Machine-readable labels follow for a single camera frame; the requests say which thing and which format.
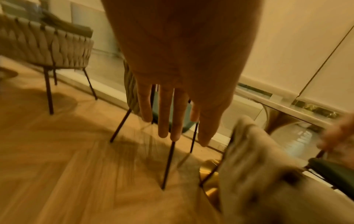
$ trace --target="black metal frame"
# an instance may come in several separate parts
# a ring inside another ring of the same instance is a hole
[[[153,106],[154,103],[154,96],[155,96],[155,85],[152,86],[151,89],[151,96],[150,96],[150,103],[151,103],[151,108]],[[130,115],[130,113],[132,112],[131,109],[129,109],[127,111],[127,113],[125,114],[123,120],[121,121],[121,123],[119,124],[118,128],[116,129],[116,131],[114,132],[114,134],[112,135],[111,139],[110,139],[110,143],[112,143],[114,141],[114,139],[116,138],[116,136],[118,135],[120,129],[122,128],[122,126],[124,125],[125,121],[127,120],[128,116]],[[192,139],[192,145],[191,145],[191,150],[190,153],[192,153],[193,151],[193,146],[194,146],[194,141],[195,141],[195,137],[197,135],[197,129],[198,129],[198,123],[196,123],[195,125],[195,130],[194,130],[194,134],[193,134],[193,139]],[[161,185],[161,189],[164,190],[166,187],[166,182],[167,182],[167,178],[170,172],[170,166],[171,166],[171,162],[172,162],[172,157],[173,157],[173,153],[174,153],[174,147],[176,145],[176,142],[172,142],[171,144],[171,148],[170,148],[170,152],[169,152],[169,157],[167,159],[167,165],[166,165],[166,169],[165,169],[165,174],[164,174],[164,178],[163,178],[163,182]]]
[[[58,85],[58,80],[56,77],[56,69],[57,68],[53,68],[53,67],[43,67],[43,71],[44,71],[44,80],[45,80],[45,87],[46,87],[46,91],[47,91],[47,99],[48,99],[48,106],[49,106],[49,114],[53,115],[54,114],[54,108],[53,108],[53,100],[52,100],[52,91],[51,91],[51,84],[49,82],[49,71],[53,70],[53,77],[54,77],[54,84]],[[95,90],[92,88],[89,76],[87,75],[86,69],[83,68],[82,69],[85,73],[85,76],[88,80],[88,83],[90,85],[91,91],[92,91],[92,95],[95,97],[95,100],[97,100],[97,95],[95,93]]]

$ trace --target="wooden floor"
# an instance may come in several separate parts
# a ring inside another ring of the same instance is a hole
[[[198,188],[200,164],[220,154],[182,137],[166,190],[160,185],[170,140],[59,82],[50,116],[44,76],[12,61],[0,80],[0,224],[221,223]]]

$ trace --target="woven chair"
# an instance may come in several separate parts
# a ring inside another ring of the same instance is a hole
[[[82,69],[97,100],[85,68],[93,47],[93,40],[45,26],[24,18],[0,15],[0,55],[43,67],[49,113],[53,114],[53,101],[48,72],[56,69]]]
[[[121,123],[119,124],[117,130],[112,135],[111,140],[110,140],[111,143],[114,141],[114,139],[118,135],[120,129],[124,125],[125,121],[127,120],[128,116],[130,115],[130,113],[133,112],[135,114],[138,114],[140,111],[135,79],[134,79],[133,73],[130,71],[129,65],[127,64],[126,61],[124,61],[124,69],[125,69],[125,71],[124,71],[124,86],[125,86],[126,99],[127,99],[127,104],[129,106],[129,110],[125,114],[125,116],[124,116],[123,120],[121,121]],[[151,90],[151,97],[150,97],[150,102],[151,102],[152,112],[153,112],[152,124],[153,123],[157,124],[157,122],[159,120],[159,107],[158,107],[157,103],[154,104],[154,102],[158,102],[158,101],[159,101],[159,96],[158,96],[158,94],[155,94],[155,85],[153,85],[152,90]],[[191,111],[191,105],[188,104],[187,109],[185,111],[185,115],[184,115],[182,133],[187,132],[195,124],[192,145],[191,145],[191,149],[190,149],[190,153],[192,153],[195,137],[197,135],[198,123],[190,121],[190,111]],[[169,131],[171,131],[171,127],[172,127],[172,115],[173,115],[173,106],[171,105]],[[172,157],[173,157],[175,144],[176,144],[175,142],[172,142],[171,147],[170,147],[170,152],[169,152],[169,157],[167,160],[164,179],[163,179],[162,186],[161,186],[162,190],[164,190],[165,186],[166,186],[167,177],[168,177],[170,166],[171,166],[171,161],[172,161]]]

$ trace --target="table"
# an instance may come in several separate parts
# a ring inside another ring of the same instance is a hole
[[[262,104],[267,114],[267,121],[264,130],[270,135],[280,127],[296,124],[302,121],[327,128],[332,124],[332,119],[320,116],[311,111],[291,105],[286,100],[272,101],[266,97],[256,94],[252,90],[236,88],[236,93],[249,100]],[[220,211],[219,201],[219,173],[217,172],[220,160],[205,161],[199,169],[200,186],[203,188],[209,201]]]

